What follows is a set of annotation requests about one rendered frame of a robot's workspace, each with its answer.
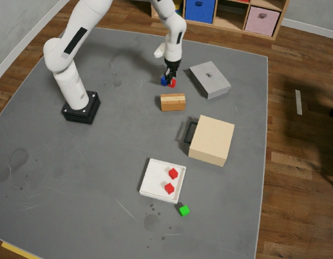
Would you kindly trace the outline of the blue block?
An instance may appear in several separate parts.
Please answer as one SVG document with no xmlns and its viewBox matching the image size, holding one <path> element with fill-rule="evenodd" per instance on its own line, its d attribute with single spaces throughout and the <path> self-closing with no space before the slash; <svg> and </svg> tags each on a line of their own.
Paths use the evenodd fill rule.
<svg viewBox="0 0 333 259">
<path fill-rule="evenodd" d="M 167 86 L 167 81 L 165 81 L 165 77 L 164 76 L 161 78 L 161 84 Z"/>
</svg>

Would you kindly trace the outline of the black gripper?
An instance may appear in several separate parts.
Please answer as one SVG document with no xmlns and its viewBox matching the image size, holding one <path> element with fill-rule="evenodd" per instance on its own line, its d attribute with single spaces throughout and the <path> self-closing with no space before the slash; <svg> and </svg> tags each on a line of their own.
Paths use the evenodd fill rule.
<svg viewBox="0 0 333 259">
<path fill-rule="evenodd" d="M 167 72 L 164 72 L 165 80 L 168 81 L 168 84 L 172 85 L 172 79 L 173 77 L 176 77 L 178 71 L 177 69 L 181 63 L 181 58 L 178 61 L 168 61 L 164 57 L 164 62 L 167 64 Z"/>
</svg>

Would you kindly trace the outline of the green block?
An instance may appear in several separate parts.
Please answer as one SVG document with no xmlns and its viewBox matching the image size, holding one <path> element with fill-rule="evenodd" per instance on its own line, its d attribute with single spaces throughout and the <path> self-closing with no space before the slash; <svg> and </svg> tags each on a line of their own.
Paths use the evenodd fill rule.
<svg viewBox="0 0 333 259">
<path fill-rule="evenodd" d="M 185 216 L 185 215 L 189 214 L 189 209 L 187 206 L 184 206 L 179 209 L 179 212 L 180 212 L 181 216 Z"/>
</svg>

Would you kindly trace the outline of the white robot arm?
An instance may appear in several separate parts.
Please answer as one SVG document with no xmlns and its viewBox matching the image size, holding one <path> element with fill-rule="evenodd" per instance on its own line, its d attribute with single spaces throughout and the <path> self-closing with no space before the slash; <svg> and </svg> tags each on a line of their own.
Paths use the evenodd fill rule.
<svg viewBox="0 0 333 259">
<path fill-rule="evenodd" d="M 81 44 L 106 15 L 112 1 L 80 0 L 73 9 L 63 37 L 50 39 L 44 44 L 46 66 L 53 72 L 62 94 L 66 96 L 66 102 L 68 101 L 74 110 L 84 108 L 89 98 L 73 58 Z M 155 51 L 154 57 L 159 58 L 164 55 L 168 61 L 178 61 L 182 56 L 182 38 L 186 31 L 186 22 L 175 12 L 172 0 L 149 1 L 161 23 L 170 31 L 165 37 L 165 43 Z"/>
</svg>

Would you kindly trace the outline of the brown cardboard box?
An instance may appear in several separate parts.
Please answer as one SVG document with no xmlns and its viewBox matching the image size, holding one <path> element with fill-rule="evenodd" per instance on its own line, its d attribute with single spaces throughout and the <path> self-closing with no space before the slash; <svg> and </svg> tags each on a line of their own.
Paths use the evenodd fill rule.
<svg viewBox="0 0 333 259">
<path fill-rule="evenodd" d="M 184 93 L 162 94 L 161 109 L 162 111 L 180 111 L 186 106 Z"/>
</svg>

